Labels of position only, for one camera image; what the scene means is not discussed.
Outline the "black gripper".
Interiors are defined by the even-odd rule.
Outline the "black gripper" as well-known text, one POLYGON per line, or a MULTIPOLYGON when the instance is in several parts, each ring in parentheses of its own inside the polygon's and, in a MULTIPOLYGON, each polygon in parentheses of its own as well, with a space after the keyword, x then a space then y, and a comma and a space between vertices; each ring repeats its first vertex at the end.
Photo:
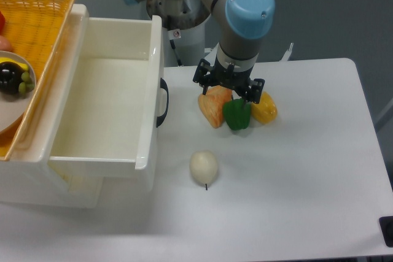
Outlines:
POLYGON ((206 95, 209 87, 219 85, 232 89, 246 102, 258 104, 265 85, 264 79, 250 79, 255 64, 255 56, 249 59, 230 56, 220 44, 214 48, 216 59, 214 66, 206 59, 201 59, 196 67, 193 82, 202 87, 206 95))

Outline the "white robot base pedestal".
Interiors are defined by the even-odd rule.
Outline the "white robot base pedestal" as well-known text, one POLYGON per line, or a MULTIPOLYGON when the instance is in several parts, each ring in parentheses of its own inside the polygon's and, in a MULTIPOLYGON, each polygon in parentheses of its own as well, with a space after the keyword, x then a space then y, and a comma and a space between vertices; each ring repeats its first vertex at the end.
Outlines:
POLYGON ((210 13, 201 0, 147 0, 146 10, 161 18, 166 67, 196 66, 204 58, 210 13))

